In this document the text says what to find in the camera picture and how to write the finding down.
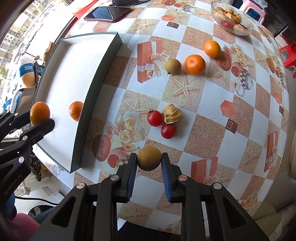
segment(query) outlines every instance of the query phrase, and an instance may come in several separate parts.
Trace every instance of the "chair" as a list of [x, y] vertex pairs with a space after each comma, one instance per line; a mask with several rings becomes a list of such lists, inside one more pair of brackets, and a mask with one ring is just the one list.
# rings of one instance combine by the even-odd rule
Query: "chair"
[[245, 12], [257, 22], [261, 24], [264, 22], [266, 16], [265, 11], [250, 0], [238, 0], [233, 6]]
[[285, 68], [289, 68], [291, 66], [296, 67], [296, 42], [293, 42], [289, 45], [280, 48], [280, 51], [286, 50], [288, 52], [289, 58], [284, 62]]

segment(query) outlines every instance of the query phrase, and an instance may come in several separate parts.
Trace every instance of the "table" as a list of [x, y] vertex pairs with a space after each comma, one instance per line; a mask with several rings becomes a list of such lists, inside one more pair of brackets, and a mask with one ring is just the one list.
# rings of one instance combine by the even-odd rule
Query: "table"
[[[270, 31], [249, 18], [253, 32], [233, 35], [214, 22], [210, 2], [153, 0], [134, 7], [117, 23], [85, 21], [83, 16], [74, 25], [69, 36], [117, 31], [123, 45], [94, 107], [81, 168], [68, 174], [48, 157], [38, 156], [62, 182], [71, 188], [78, 182], [101, 182], [126, 164], [131, 152], [152, 145], [168, 152], [183, 174], [205, 184], [223, 184], [254, 215], [285, 148], [287, 77]], [[99, 0], [89, 11], [110, 3]], [[202, 50], [209, 39], [224, 51], [218, 60]], [[205, 75], [190, 75], [183, 64], [175, 75], [162, 69], [168, 58], [184, 63], [191, 54], [205, 59]], [[167, 140], [146, 116], [169, 103], [183, 117], [176, 122], [176, 136]], [[108, 158], [102, 160], [106, 150]], [[138, 169], [131, 201], [118, 205], [118, 217], [180, 233], [181, 205], [167, 202], [160, 166], [152, 172]]]

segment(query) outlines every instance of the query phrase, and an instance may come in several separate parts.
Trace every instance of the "silver screw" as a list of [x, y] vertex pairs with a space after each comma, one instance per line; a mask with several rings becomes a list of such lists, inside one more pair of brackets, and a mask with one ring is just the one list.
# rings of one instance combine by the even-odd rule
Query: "silver screw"
[[215, 189], [221, 189], [222, 188], [222, 185], [220, 183], [214, 183], [213, 187]]
[[112, 181], [117, 181], [117, 180], [119, 179], [119, 176], [118, 176], [118, 175], [112, 175], [112, 176], [110, 177], [110, 179], [111, 179]]
[[19, 158], [19, 163], [23, 163], [24, 160], [25, 160], [24, 157], [21, 156], [21, 157]]
[[180, 175], [180, 176], [179, 176], [179, 180], [180, 180], [180, 181], [186, 181], [187, 178], [188, 178], [188, 177], [187, 177], [186, 175]]
[[77, 187], [78, 189], [82, 189], [82, 188], [85, 187], [85, 183], [77, 183], [76, 187]]

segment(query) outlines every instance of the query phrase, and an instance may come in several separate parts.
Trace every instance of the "tangerine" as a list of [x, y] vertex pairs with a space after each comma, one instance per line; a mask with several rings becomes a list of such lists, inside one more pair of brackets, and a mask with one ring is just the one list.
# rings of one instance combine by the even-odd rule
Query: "tangerine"
[[221, 52], [221, 47], [216, 41], [208, 40], [204, 44], [204, 52], [211, 58], [218, 58]]
[[39, 101], [32, 106], [30, 111], [30, 121], [33, 126], [48, 119], [49, 117], [50, 110], [46, 103]]
[[205, 60], [197, 54], [189, 55], [184, 62], [185, 69], [191, 74], [201, 74], [205, 71]]
[[81, 101], [73, 102], [69, 107], [69, 114], [75, 121], [79, 121], [83, 103]]

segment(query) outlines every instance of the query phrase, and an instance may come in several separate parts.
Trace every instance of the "transparent bowl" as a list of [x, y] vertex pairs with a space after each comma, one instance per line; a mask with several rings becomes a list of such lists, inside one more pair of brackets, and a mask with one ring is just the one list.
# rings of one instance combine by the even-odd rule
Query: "transparent bowl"
[[[235, 22], [233, 20], [231, 20], [230, 18], [228, 18], [227, 16], [223, 15], [222, 13], [216, 11], [216, 7], [221, 7], [224, 10], [226, 8], [231, 8], [234, 12], [234, 14], [239, 14], [242, 22], [241, 24], [244, 25], [247, 29], [244, 29], [243, 27], [241, 27], [240, 25], [235, 24]], [[246, 36], [248, 34], [250, 34], [253, 29], [254, 26], [253, 24], [242, 14], [238, 13], [236, 11], [236, 9], [228, 4], [225, 4], [223, 2], [217, 2], [217, 1], [213, 1], [211, 3], [211, 12], [212, 12], [212, 16], [215, 19], [215, 21], [226, 31], [239, 35], [239, 36]]]

